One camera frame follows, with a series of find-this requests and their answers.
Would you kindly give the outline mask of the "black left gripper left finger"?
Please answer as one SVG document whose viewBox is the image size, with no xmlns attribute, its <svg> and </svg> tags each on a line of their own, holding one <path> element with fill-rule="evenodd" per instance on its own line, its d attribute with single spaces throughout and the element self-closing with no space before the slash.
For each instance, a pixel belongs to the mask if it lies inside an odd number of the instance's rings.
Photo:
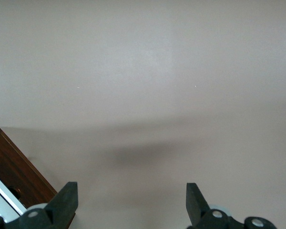
<svg viewBox="0 0 286 229">
<path fill-rule="evenodd" d="M 78 208 L 78 184 L 68 182 L 44 208 L 34 208 L 11 222 L 0 217 L 0 229 L 67 229 Z"/>
</svg>

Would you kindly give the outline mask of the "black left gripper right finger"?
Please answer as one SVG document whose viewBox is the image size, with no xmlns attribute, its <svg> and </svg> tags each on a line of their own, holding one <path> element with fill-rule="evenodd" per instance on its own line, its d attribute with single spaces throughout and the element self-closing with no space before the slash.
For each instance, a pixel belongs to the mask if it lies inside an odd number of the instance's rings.
<svg viewBox="0 0 286 229">
<path fill-rule="evenodd" d="M 238 222 L 218 208 L 211 208 L 196 183 L 186 185 L 186 210 L 191 222 L 190 229 L 275 229 L 269 220 L 247 217 Z"/>
</svg>

